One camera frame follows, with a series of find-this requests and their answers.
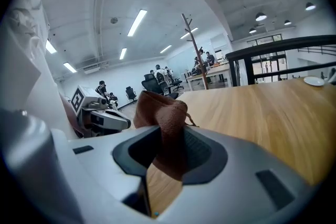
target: brown cloth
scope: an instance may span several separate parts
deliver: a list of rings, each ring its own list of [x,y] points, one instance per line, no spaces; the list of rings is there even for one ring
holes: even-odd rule
[[[153,125],[161,128],[162,147],[157,149],[153,164],[172,178],[182,180],[182,175],[187,172],[183,126],[186,117],[190,118],[186,103],[142,91],[136,107],[133,120],[136,128]]]

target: black office chair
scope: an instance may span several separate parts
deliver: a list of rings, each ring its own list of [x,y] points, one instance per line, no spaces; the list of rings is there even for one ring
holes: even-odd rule
[[[177,86],[176,88],[173,89],[173,91],[175,91],[175,90],[177,91],[179,88],[184,89],[184,87],[181,86],[180,83],[182,83],[182,80],[180,80],[179,78],[175,79],[175,81],[173,81],[173,85]]]
[[[141,84],[144,86],[144,88],[150,92],[156,92],[158,94],[164,95],[163,90],[161,89],[159,83],[157,82],[156,78],[152,74],[146,74],[144,75],[145,80],[141,81]],[[172,92],[170,94],[167,94],[165,96],[169,96],[173,99],[176,99],[179,97],[178,92]]]
[[[132,102],[134,102],[135,97],[137,97],[136,93],[133,91],[133,88],[130,86],[126,88],[126,95],[129,100],[132,100]]]

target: black railing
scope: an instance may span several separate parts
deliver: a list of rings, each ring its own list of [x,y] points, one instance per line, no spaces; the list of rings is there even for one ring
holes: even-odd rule
[[[255,84],[255,79],[278,76],[281,74],[289,74],[294,72],[301,72],[313,69],[319,69],[324,67],[332,67],[336,66],[336,61],[323,63],[320,65],[299,67],[299,68],[291,68],[281,71],[275,71],[270,73],[262,73],[262,74],[254,74],[253,72],[253,61],[251,57],[270,54],[273,52],[293,50],[293,49],[302,49],[309,48],[309,52],[311,52],[310,47],[321,47],[326,45],[335,45],[336,44],[336,35],[324,35],[324,36],[311,36],[311,37],[299,37],[299,38],[291,38],[285,39],[275,42],[270,42],[267,44],[262,44],[258,46],[249,47],[246,49],[230,52],[226,55],[226,58],[230,64],[231,78],[233,86],[238,86],[237,76],[235,72],[235,62],[238,60],[244,60],[247,74],[247,82],[248,84]]]
[[[336,56],[336,46],[335,45],[327,45],[327,46],[319,46],[315,48],[301,48],[298,49],[298,52],[308,52],[308,53],[316,53],[316,54],[326,54]]]

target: coat rack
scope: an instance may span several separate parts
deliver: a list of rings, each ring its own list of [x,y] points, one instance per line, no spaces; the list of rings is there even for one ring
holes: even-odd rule
[[[193,35],[193,33],[191,32],[191,29],[190,29],[190,24],[192,22],[192,19],[190,19],[190,22],[188,23],[188,21],[187,21],[188,18],[186,18],[183,13],[182,13],[182,18],[183,18],[183,20],[185,22],[185,25],[186,25],[185,31],[187,33],[189,33],[190,36],[191,36],[191,39],[188,39],[187,41],[191,41],[194,44],[194,48],[195,48],[195,51],[196,51],[196,54],[197,54],[197,58],[198,58],[198,63],[200,64],[200,68],[201,68],[202,75],[203,75],[204,86],[205,86],[205,89],[208,90],[209,89],[208,88],[208,82],[206,81],[206,77],[205,77],[205,70],[203,68],[203,61],[202,61],[201,55],[199,53],[199,50],[197,48],[194,35]]]

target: desk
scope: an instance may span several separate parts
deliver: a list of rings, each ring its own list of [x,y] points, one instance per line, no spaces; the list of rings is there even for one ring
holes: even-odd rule
[[[185,78],[185,80],[186,80],[188,77],[191,76],[191,72],[190,72],[190,71],[188,71],[188,72],[184,72],[184,73],[181,73],[181,75],[184,75],[184,78]]]
[[[205,77],[207,78],[207,77],[212,77],[212,76],[220,75],[220,74],[222,74],[223,77],[227,79],[227,83],[228,83],[229,87],[232,87],[230,66],[229,65],[221,65],[221,66],[211,68],[209,71],[207,71]],[[190,76],[190,77],[186,78],[186,80],[188,82],[188,85],[189,85],[189,88],[190,88],[190,91],[193,91],[193,87],[191,85],[191,82],[193,80],[197,80],[197,79],[202,79],[204,87],[205,87],[205,82],[204,82],[202,74],[201,75],[196,75],[196,76],[193,76],[193,77]]]
[[[336,157],[336,87],[330,84],[290,79],[185,92],[178,100],[199,127],[262,146],[312,185],[326,177]],[[182,184],[154,168],[148,170],[150,201],[161,213]]]

